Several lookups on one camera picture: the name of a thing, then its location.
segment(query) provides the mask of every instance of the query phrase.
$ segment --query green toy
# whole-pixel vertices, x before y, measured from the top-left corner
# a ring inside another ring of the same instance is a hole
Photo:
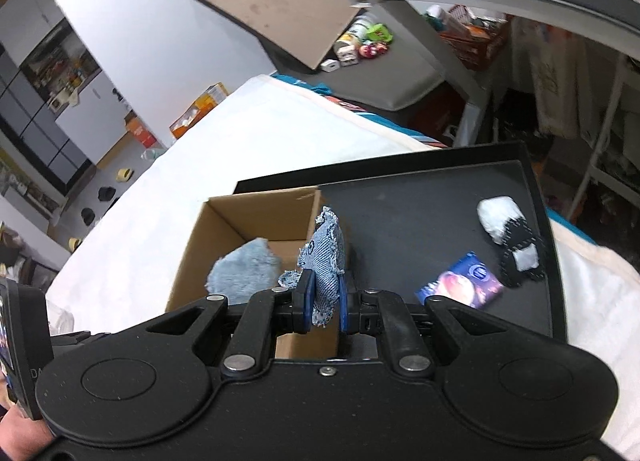
[[[394,36],[391,35],[389,29],[384,24],[374,24],[367,30],[367,38],[375,42],[384,42],[389,44],[394,40]]]

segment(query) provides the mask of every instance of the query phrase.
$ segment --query tiled floor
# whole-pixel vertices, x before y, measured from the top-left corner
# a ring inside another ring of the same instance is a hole
[[[80,192],[78,198],[63,212],[55,227],[55,239],[63,247],[68,247],[70,237],[84,239],[92,226],[85,226],[80,212],[83,208],[90,208],[95,212],[95,221],[100,219],[111,205],[111,201],[98,200],[98,189],[102,186],[113,186],[116,189],[115,199],[121,196],[137,178],[151,166],[152,162],[142,160],[140,155],[144,147],[134,138],[128,138],[126,145],[106,165],[105,170],[97,170],[93,179]],[[116,182],[116,174],[121,168],[132,168],[132,178],[127,183]]]

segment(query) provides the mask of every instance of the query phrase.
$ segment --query purple plastic package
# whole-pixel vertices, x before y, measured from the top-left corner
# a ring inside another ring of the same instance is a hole
[[[421,304],[431,295],[443,295],[462,304],[480,308],[503,288],[494,274],[470,251],[447,271],[441,273],[437,281],[420,288],[415,295]]]

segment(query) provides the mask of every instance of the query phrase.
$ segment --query door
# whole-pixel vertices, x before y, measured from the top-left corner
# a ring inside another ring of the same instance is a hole
[[[58,7],[55,0],[35,0],[38,8],[43,13],[47,22],[49,23],[50,29],[55,28],[56,25],[65,18],[65,15],[62,13],[62,10]]]
[[[67,107],[56,123],[86,157],[97,164],[123,137],[125,108],[111,93],[113,83],[102,72],[80,93],[80,102]]]
[[[8,0],[0,8],[0,42],[18,66],[50,31],[36,0]]]

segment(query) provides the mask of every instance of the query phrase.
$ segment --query white bedsheet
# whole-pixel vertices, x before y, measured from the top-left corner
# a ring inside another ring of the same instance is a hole
[[[116,332],[157,316],[204,200],[236,182],[426,146],[302,88],[249,80],[183,136],[98,223],[47,298],[73,313],[76,330]],[[569,342],[615,372],[620,402],[604,435],[640,459],[640,275],[610,250],[552,223]]]

